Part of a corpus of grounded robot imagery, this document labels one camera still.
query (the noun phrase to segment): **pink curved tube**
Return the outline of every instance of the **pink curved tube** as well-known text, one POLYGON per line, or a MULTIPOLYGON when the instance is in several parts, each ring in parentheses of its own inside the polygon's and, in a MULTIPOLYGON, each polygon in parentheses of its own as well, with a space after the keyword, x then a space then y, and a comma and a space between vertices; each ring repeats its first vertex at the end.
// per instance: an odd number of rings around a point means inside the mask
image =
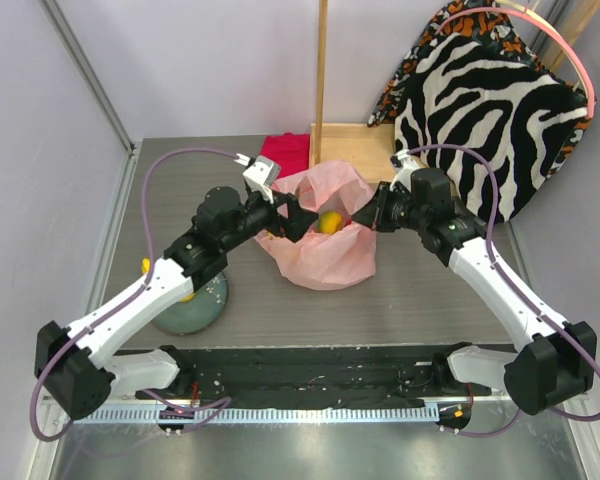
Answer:
POLYGON ((591 81, 591 78, 589 77, 589 74, 587 73, 587 69, 584 68, 582 61, 580 60, 578 55, 576 55, 576 52, 573 51, 573 48, 571 48, 571 45, 569 45, 567 43, 567 41, 564 38, 562 38, 562 35, 560 35, 558 32, 556 32, 552 28, 547 28, 546 25, 537 21, 535 18, 529 16, 525 12, 520 12, 520 11, 514 10, 512 8, 501 8, 501 7, 470 8, 470 9, 464 10, 460 13, 456 13, 455 15, 451 15, 449 18, 447 18, 444 22, 442 22, 442 25, 440 25, 440 28, 438 28, 438 30, 436 31, 436 34, 440 33, 440 31, 444 27, 446 27, 449 22, 452 22, 456 18, 464 17, 464 16, 470 15, 472 13, 481 13, 481 12, 506 13, 507 15, 511 15, 513 17, 522 18, 523 20, 526 20, 529 23, 535 25, 540 30, 542 30, 547 35, 549 35, 551 38, 553 38, 558 43, 558 45, 560 45, 560 48, 562 48, 562 50, 567 55, 567 57, 569 57, 569 60, 571 61, 573 66, 578 71, 580 77, 582 78, 585 91, 587 92, 587 115, 591 118, 593 117, 594 110, 595 110, 595 103, 596 103, 596 95, 595 95, 595 90, 593 88, 593 82, 591 81))

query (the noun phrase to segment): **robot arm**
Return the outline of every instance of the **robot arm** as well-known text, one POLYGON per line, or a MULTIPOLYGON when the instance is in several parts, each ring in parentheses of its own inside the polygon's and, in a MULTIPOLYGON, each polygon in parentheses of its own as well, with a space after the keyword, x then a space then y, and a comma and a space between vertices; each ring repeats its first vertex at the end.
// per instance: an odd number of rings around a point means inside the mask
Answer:
POLYGON ((85 328, 44 382, 45 388, 73 420, 93 413, 110 395, 133 394, 154 388, 184 395, 193 383, 193 371, 170 346, 140 355, 116 356, 118 349, 140 328, 167 307, 199 290, 227 266, 227 253, 267 230, 296 242, 317 220, 318 214, 300 207, 291 194, 271 190, 280 168, 265 157, 240 155, 248 198, 243 204, 237 191, 216 187, 205 196, 191 228, 155 262, 153 276, 138 279, 105 305, 60 328, 50 322, 38 332, 35 374, 56 352, 85 328), (287 216, 278 209, 286 206, 287 216), (136 292, 142 293, 116 311, 136 292), (115 311, 104 323, 94 321, 115 311))
MULTIPOLYGON (((408 228, 423 246, 465 280, 502 323, 517 353, 496 352, 460 344, 444 355, 438 381, 478 383, 506 391, 527 414, 589 390, 593 369, 566 341, 544 323, 493 268, 484 222, 457 213, 451 184, 439 169, 420 169, 404 152, 392 158, 396 177, 381 182, 372 200, 353 220, 379 232, 408 228)), ((516 275, 495 252, 498 265, 542 312, 595 357, 596 336, 585 322, 571 325, 516 275)))

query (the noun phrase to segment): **wooden pole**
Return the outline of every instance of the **wooden pole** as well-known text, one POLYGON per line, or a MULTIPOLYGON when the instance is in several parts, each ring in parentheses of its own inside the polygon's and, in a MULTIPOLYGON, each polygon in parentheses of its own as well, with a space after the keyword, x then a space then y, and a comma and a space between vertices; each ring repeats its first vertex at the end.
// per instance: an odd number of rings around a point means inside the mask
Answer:
POLYGON ((316 129, 313 136, 313 157, 315 164, 320 163, 322 150, 322 121, 324 113, 324 76, 327 57, 327 13, 329 0, 320 0, 318 21, 318 84, 316 95, 316 129))
MULTIPOLYGON (((562 38, 573 46, 599 8, 600 0, 579 0, 562 28, 560 28, 562 38)), ((542 57, 544 64, 552 72, 555 72, 564 61, 565 54, 558 44, 552 43, 547 53, 542 57)))

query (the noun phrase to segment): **yellow fruit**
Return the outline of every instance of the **yellow fruit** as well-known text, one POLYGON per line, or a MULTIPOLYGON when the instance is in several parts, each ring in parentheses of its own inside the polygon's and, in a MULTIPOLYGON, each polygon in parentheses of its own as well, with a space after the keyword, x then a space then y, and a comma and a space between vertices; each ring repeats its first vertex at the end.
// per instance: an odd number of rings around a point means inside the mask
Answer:
MULTIPOLYGON (((149 271, 149 267, 151 267, 151 262, 149 261, 148 258, 143 258, 142 259, 142 274, 146 275, 147 272, 149 271)), ((196 294, 195 292, 192 293, 191 295, 187 295, 186 297, 184 297, 182 300, 180 300, 180 302, 185 303, 188 302, 189 300, 193 299, 193 297, 195 297, 196 294)))
POLYGON ((343 220, 342 215, 338 212, 324 212, 318 220, 318 231, 327 235, 333 235, 337 231, 342 230, 343 220))

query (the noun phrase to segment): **gray floor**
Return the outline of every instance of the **gray floor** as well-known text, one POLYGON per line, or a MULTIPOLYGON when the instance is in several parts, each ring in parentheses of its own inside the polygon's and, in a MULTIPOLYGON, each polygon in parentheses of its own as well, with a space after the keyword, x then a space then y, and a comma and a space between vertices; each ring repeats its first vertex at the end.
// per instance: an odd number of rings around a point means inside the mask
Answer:
MULTIPOLYGON (((502 427, 514 412, 510 404, 477 403, 472 430, 502 427)), ((63 441, 50 478, 586 478, 566 421, 550 413, 523 417, 492 439, 455 437, 428 424, 237 425, 207 427, 182 438, 156 437, 130 448, 156 431, 150 425, 76 426, 63 441)))
MULTIPOLYGON (((263 137, 145 140, 107 285, 111 298, 140 275, 146 245, 140 187, 151 162, 185 146, 214 146, 255 155, 263 137)), ((157 251, 190 226, 197 205, 212 187, 242 191, 240 167, 212 155, 184 155, 163 164, 150 184, 149 209, 157 251)), ((515 260, 504 229, 496 243, 515 260)), ((206 330, 177 337, 148 325, 125 346, 180 348, 228 346, 509 343, 493 314, 460 278, 424 250, 414 232, 380 234, 377 274, 355 287, 315 292, 295 286, 255 241, 229 254, 229 301, 206 330)))

